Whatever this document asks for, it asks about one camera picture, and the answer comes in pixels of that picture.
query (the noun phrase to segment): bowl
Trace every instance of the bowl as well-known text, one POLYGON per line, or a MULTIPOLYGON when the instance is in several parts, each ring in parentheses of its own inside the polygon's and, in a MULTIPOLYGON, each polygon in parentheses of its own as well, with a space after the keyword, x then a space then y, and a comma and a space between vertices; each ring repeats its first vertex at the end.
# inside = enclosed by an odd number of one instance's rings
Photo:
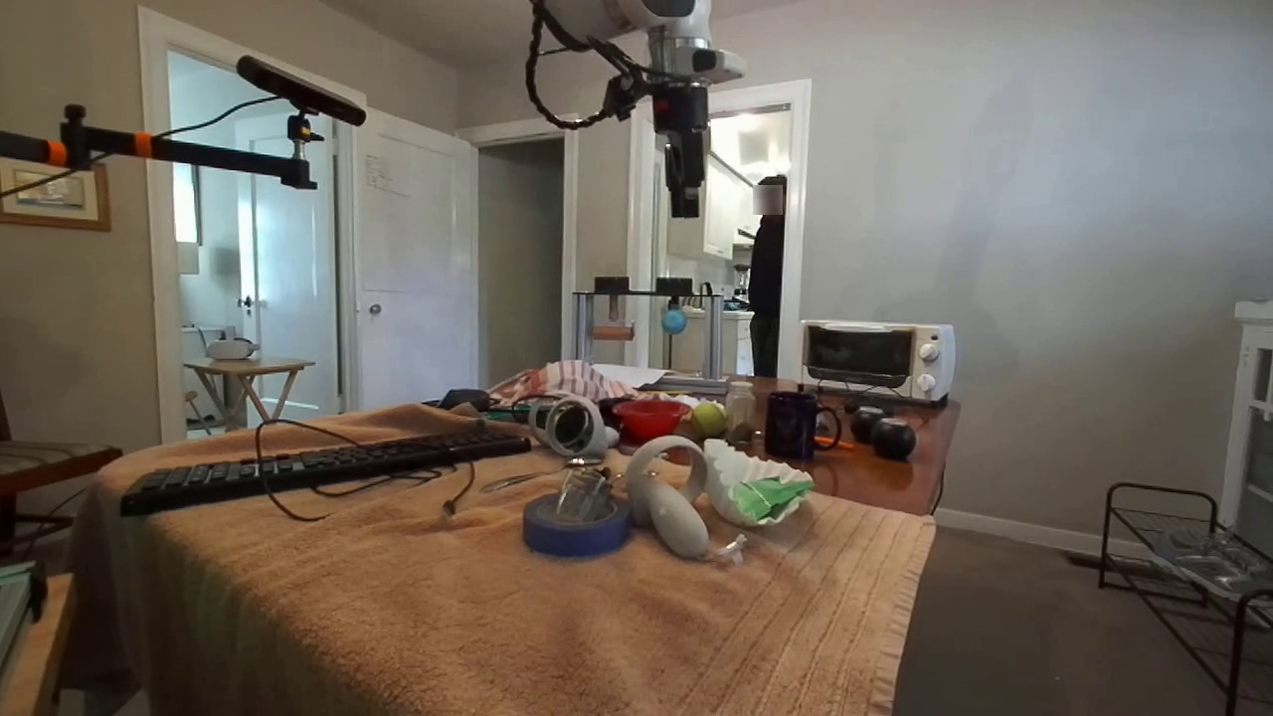
POLYGON ((687 406, 683 403, 623 403, 613 410, 615 429, 627 444, 646 444, 664 433, 679 433, 687 406))

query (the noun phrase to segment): green object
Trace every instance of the green object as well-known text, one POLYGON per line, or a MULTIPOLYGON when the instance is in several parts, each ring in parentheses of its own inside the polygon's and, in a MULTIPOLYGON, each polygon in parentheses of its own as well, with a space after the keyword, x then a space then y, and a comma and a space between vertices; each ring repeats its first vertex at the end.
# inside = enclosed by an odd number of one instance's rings
POLYGON ((781 476, 741 481, 731 490, 731 505, 749 520, 767 520, 767 516, 781 516, 792 501, 800 501, 808 490, 810 481, 781 481, 781 476))

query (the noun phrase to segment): tan bedspread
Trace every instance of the tan bedspread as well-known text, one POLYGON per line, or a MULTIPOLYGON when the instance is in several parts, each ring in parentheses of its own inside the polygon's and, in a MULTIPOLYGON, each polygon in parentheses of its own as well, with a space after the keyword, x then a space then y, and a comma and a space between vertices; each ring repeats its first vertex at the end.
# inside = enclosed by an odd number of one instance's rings
MULTIPOLYGON (((456 429, 432 410, 325 422, 357 443, 456 429)), ((272 429, 283 444, 321 433, 272 429)), ((520 546, 557 463, 520 453, 357 498, 277 492, 121 516, 147 471, 247 456, 252 433, 127 453, 78 516, 68 684, 168 712, 892 712, 931 516, 810 498, 743 565, 652 534, 595 561, 520 546)))

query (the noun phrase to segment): ceiling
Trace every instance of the ceiling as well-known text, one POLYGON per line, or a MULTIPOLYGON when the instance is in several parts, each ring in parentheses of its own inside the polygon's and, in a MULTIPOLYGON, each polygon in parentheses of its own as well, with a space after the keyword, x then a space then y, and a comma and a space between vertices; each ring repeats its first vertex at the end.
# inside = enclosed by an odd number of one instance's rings
MULTIPOLYGON (((528 0, 325 0, 363 22, 452 66, 508 64, 528 48, 528 0)), ((711 16, 771 7, 777 0, 715 0, 711 16)))

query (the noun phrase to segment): baseboard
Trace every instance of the baseboard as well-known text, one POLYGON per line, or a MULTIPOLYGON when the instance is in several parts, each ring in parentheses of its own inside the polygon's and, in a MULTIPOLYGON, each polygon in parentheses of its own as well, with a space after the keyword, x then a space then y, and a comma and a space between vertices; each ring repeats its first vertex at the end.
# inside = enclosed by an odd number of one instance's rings
POLYGON ((1102 534, 1050 528, 1050 526, 991 516, 991 513, 939 509, 939 526, 957 528, 957 534, 991 534, 1001 542, 1021 542, 1021 546, 1037 546, 1037 550, 1056 550, 1056 551, 1079 551, 1079 558, 1102 551, 1102 534))

